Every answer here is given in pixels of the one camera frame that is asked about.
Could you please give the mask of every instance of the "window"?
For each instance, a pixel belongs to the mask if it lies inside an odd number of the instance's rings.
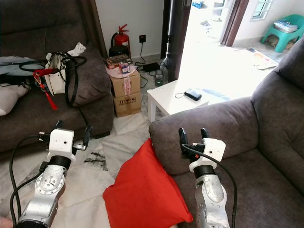
[[[264,19],[273,1],[274,0],[259,0],[256,6],[256,10],[252,15],[252,20]]]

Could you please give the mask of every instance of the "teal stool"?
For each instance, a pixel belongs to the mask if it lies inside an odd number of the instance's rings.
[[[288,44],[288,42],[290,40],[297,38],[296,41],[298,41],[298,39],[302,38],[302,36],[304,34],[304,17],[303,16],[294,14],[294,15],[284,17],[282,19],[286,19],[292,25],[297,25],[298,30],[295,32],[292,32],[292,33],[283,33],[281,31],[277,30],[276,28],[274,28],[272,25],[261,41],[262,43],[264,43],[265,40],[267,39],[267,37],[269,37],[270,35],[277,36],[279,38],[279,42],[276,45],[275,52],[278,52],[278,53],[281,53],[284,51],[286,45]]]

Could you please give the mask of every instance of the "white handbag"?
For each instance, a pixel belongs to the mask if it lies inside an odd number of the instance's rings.
[[[46,64],[46,69],[59,69],[59,72],[55,74],[44,76],[48,89],[53,96],[55,94],[64,94],[66,90],[66,66],[63,63],[64,58],[65,54],[63,53],[52,53]]]

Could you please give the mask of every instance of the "wall outlet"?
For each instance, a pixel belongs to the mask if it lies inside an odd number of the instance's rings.
[[[140,43],[146,42],[146,35],[140,35],[140,36],[139,36],[139,42],[140,42]]]

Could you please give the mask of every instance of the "red cushion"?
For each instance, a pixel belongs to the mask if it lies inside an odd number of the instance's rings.
[[[103,193],[111,228],[168,228],[193,218],[148,139]]]

